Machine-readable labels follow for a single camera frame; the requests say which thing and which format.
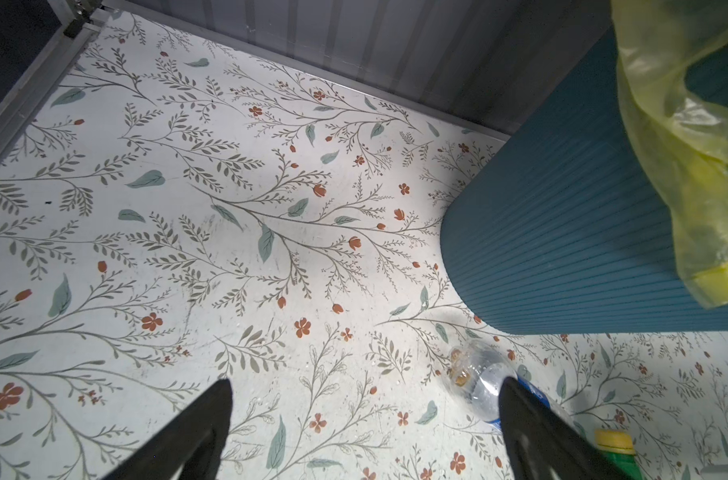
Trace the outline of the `clear bottle blue label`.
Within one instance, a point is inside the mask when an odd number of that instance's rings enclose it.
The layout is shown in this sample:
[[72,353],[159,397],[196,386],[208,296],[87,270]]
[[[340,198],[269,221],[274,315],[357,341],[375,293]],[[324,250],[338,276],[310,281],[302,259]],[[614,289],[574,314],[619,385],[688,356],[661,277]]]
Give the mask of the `clear bottle blue label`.
[[532,394],[577,435],[585,438],[584,429],[576,424],[569,413],[551,396],[539,389],[522,370],[490,345],[471,341],[455,346],[449,355],[450,364],[444,382],[451,395],[477,420],[506,436],[504,427],[518,417],[501,413],[500,399],[506,380],[515,381]]

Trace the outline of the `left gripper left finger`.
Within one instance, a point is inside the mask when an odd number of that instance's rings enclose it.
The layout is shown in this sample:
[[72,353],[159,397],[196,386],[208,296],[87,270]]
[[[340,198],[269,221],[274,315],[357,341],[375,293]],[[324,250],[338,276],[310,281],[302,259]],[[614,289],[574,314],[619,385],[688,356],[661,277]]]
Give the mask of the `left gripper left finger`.
[[229,435],[232,409],[231,382],[216,381],[106,477],[214,479]]

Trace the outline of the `blue bin yellow rim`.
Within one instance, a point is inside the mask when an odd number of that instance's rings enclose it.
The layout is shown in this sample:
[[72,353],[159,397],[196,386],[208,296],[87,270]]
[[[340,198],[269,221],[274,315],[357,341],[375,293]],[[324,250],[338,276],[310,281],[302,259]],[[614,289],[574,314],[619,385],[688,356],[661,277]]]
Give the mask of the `blue bin yellow rim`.
[[637,160],[608,32],[447,210],[440,248],[470,310],[507,333],[728,331],[679,278],[671,214]]

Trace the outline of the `yellow-green bin liner bag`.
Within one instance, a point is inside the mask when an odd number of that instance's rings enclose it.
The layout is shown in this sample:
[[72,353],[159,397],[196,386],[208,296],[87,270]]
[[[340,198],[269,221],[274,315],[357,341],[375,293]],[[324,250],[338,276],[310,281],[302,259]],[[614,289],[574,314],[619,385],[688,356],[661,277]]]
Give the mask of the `yellow-green bin liner bag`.
[[686,85],[728,45],[728,1],[614,1],[619,107],[668,206],[677,272],[693,298],[728,305],[728,108]]

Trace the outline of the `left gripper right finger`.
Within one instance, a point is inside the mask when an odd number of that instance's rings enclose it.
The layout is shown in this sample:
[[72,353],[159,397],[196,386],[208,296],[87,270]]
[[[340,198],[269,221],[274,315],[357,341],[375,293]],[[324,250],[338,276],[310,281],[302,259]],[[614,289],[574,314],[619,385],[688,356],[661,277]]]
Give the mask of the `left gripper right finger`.
[[502,385],[499,409],[506,451],[516,479],[629,477],[512,377]]

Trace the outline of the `small green bottle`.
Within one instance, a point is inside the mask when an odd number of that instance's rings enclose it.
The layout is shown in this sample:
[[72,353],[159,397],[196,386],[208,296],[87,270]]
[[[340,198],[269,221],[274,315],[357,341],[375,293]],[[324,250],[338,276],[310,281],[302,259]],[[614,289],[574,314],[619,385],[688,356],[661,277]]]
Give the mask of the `small green bottle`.
[[637,463],[633,439],[628,433],[620,430],[596,429],[594,438],[597,449],[625,474],[634,480],[644,479]]

